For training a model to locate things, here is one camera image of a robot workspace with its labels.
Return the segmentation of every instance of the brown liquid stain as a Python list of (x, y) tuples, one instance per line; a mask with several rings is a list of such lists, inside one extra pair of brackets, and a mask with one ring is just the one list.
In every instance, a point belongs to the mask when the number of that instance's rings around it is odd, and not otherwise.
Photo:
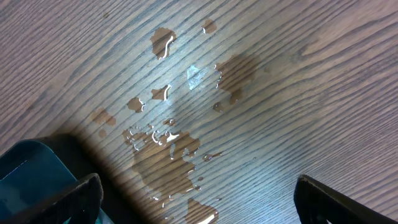
[(91, 114), (91, 118), (97, 124), (106, 123), (107, 125), (114, 126), (116, 124), (116, 118), (111, 116), (105, 108), (99, 108), (97, 111)]
[(141, 175), (146, 186), (161, 193), (158, 203), (167, 203), (169, 195), (187, 194), (195, 189), (188, 175), (195, 171), (196, 167), (191, 162), (183, 160), (183, 155), (185, 151), (189, 154), (194, 153), (200, 146), (199, 139), (193, 139), (188, 132), (181, 131), (159, 137), (155, 132), (132, 134), (131, 131), (123, 132), (127, 145), (132, 146), (139, 140), (144, 142), (144, 146), (140, 149), (133, 149), (132, 169)]
[(215, 224), (218, 221), (218, 211), (217, 209), (202, 205), (201, 203), (195, 201), (194, 199), (188, 199), (188, 214), (184, 216), (187, 224), (197, 224), (208, 219), (208, 224)]
[(141, 113), (144, 111), (145, 104), (138, 97), (134, 97), (127, 103), (127, 107), (136, 113)]
[(169, 56), (170, 45), (175, 41), (177, 35), (175, 32), (166, 28), (158, 28), (155, 34), (150, 38), (152, 42), (152, 52), (156, 55), (157, 59), (163, 59)]
[(100, 131), (98, 131), (98, 135), (99, 135), (101, 138), (105, 138), (105, 137), (106, 137), (106, 131), (103, 130), (103, 129), (101, 129)]
[(175, 125), (175, 119), (169, 118), (165, 121), (163, 121), (163, 124), (169, 125), (170, 127)]
[(159, 90), (153, 89), (151, 91), (152, 93), (152, 99), (153, 100), (163, 100), (166, 101), (169, 98), (169, 89), (171, 88), (170, 85), (166, 85), (163, 88)]
[(205, 21), (205, 24), (201, 28), (204, 34), (211, 34), (212, 32), (217, 30), (216, 22), (208, 19)]
[(217, 71), (221, 73), (218, 88), (231, 93), (230, 104), (233, 105), (243, 98), (242, 87), (255, 79), (259, 62), (259, 57), (239, 54), (216, 65)]
[(217, 111), (217, 112), (219, 112), (219, 113), (222, 113), (223, 110), (224, 110), (224, 107), (223, 107), (223, 105), (221, 105), (220, 102), (217, 102), (217, 103), (215, 103), (215, 104), (213, 105), (213, 110), (215, 110), (215, 111)]
[(208, 162), (208, 161), (210, 161), (212, 158), (217, 157), (217, 156), (222, 156), (222, 155), (223, 155), (223, 152), (219, 152), (219, 153), (216, 153), (216, 154), (213, 154), (213, 155), (211, 155), (211, 154), (205, 154), (205, 155), (202, 157), (202, 159), (203, 159), (203, 161)]

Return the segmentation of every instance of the water droplet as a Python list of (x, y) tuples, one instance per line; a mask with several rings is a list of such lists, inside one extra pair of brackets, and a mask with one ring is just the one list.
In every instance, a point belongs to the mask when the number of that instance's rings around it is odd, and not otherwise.
[(202, 157), (202, 159), (203, 159), (203, 161), (208, 162), (208, 161), (210, 161), (212, 158), (217, 157), (217, 156), (221, 156), (222, 154), (223, 154), (223, 152), (219, 152), (219, 153), (216, 153), (216, 154), (213, 154), (213, 155), (211, 155), (211, 154), (205, 154), (205, 155)]
[(250, 55), (233, 55), (228, 61), (216, 66), (222, 74), (218, 87), (231, 93), (229, 103), (235, 104), (243, 98), (242, 87), (256, 77), (259, 57)]
[(158, 28), (155, 34), (150, 38), (152, 42), (152, 52), (157, 59), (164, 59), (170, 54), (170, 44), (177, 39), (175, 32), (166, 28)]
[(141, 113), (144, 111), (145, 104), (138, 97), (134, 97), (127, 103), (127, 107), (136, 113)]
[(217, 30), (216, 23), (212, 21), (211, 19), (207, 19), (205, 21), (205, 24), (202, 25), (202, 30), (204, 34), (211, 34), (215, 30)]
[(105, 108), (99, 108), (91, 114), (91, 118), (97, 124), (106, 123), (107, 125), (114, 126), (116, 124), (116, 118), (111, 116)]
[(215, 103), (215, 104), (213, 105), (213, 110), (215, 110), (215, 111), (217, 111), (217, 112), (219, 112), (219, 113), (222, 113), (223, 110), (224, 110), (224, 107), (221, 105), (220, 102), (217, 102), (217, 103)]
[(106, 137), (106, 131), (103, 130), (103, 129), (101, 129), (100, 131), (98, 131), (98, 135), (99, 135), (101, 138), (105, 138), (105, 137)]
[(187, 224), (214, 224), (218, 221), (218, 211), (211, 206), (202, 205), (190, 198), (188, 200), (188, 214), (184, 218)]
[(153, 89), (152, 92), (152, 99), (153, 100), (163, 100), (166, 101), (169, 98), (169, 89), (171, 88), (171, 85), (166, 85), (163, 88), (159, 90)]

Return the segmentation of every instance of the wood grain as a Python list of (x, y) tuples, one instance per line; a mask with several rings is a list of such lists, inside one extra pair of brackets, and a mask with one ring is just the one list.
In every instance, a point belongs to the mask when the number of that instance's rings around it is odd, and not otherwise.
[[(208, 19), (216, 30), (204, 34)], [(150, 38), (160, 27), (177, 39), (157, 60)], [(154, 223), (185, 223), (190, 198), (204, 206), (189, 220), (203, 207), (218, 223), (298, 223), (301, 173), (398, 220), (397, 38), (393, 0), (0, 0), (0, 152), (72, 133)], [(223, 81), (242, 89), (231, 105), (214, 65), (233, 55), (256, 58), (256, 71)], [(153, 100), (165, 85), (168, 100)], [(143, 112), (127, 107), (134, 97)], [(93, 121), (101, 108), (115, 125)], [(166, 208), (149, 199), (157, 192), (133, 171), (122, 135), (148, 124), (201, 143), (188, 176), (201, 191)]]

